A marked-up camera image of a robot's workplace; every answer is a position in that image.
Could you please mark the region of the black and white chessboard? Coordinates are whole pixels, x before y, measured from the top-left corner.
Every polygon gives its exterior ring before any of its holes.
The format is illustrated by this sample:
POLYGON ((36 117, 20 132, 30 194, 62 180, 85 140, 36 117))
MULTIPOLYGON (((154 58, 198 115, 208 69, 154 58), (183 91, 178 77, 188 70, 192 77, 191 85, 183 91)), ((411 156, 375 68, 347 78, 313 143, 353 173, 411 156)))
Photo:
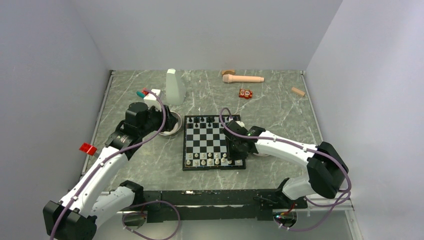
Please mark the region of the black and white chessboard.
POLYGON ((237 153, 223 133, 218 115, 186 115, 183 124, 183 171, 244 170, 246 156, 237 153))

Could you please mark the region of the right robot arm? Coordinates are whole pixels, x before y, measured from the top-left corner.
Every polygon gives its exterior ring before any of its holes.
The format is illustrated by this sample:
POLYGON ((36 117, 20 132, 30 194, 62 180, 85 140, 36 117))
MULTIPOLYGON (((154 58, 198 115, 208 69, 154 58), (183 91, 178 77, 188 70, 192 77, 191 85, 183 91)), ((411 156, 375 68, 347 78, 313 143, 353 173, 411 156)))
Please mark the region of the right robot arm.
POLYGON ((289 207, 295 200, 313 194, 334 199, 347 179, 349 169, 328 142, 319 145, 300 143, 278 136, 262 127, 246 129, 241 121, 231 120, 222 133, 237 152, 277 157, 303 168, 306 172, 283 180, 275 194, 276 203, 289 207))

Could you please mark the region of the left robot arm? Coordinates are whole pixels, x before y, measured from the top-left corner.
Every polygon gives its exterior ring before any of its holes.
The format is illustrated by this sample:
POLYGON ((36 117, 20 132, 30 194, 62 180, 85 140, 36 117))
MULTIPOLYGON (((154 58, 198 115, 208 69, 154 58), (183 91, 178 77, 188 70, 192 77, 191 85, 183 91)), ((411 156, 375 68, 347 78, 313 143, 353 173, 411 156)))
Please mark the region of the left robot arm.
POLYGON ((144 188, 126 180, 107 196, 106 184, 126 165, 134 153, 161 132, 176 128, 178 120, 163 104, 159 89, 145 89, 142 102, 128 106, 125 118, 108 137, 94 164, 58 202, 43 208, 44 224, 51 240, 91 240, 97 230, 118 211, 139 209, 144 188))

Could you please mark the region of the steel bowl with chess pieces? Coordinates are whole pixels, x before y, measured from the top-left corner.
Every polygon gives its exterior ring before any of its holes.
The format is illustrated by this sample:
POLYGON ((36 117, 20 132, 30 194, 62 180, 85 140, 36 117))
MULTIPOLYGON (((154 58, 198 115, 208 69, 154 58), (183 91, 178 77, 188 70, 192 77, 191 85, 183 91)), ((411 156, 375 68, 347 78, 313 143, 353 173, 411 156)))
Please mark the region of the steel bowl with chess pieces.
POLYGON ((269 154, 265 154, 265 153, 253 153, 253 155, 255 155, 257 157, 268 157, 268 156, 270 156, 269 154))

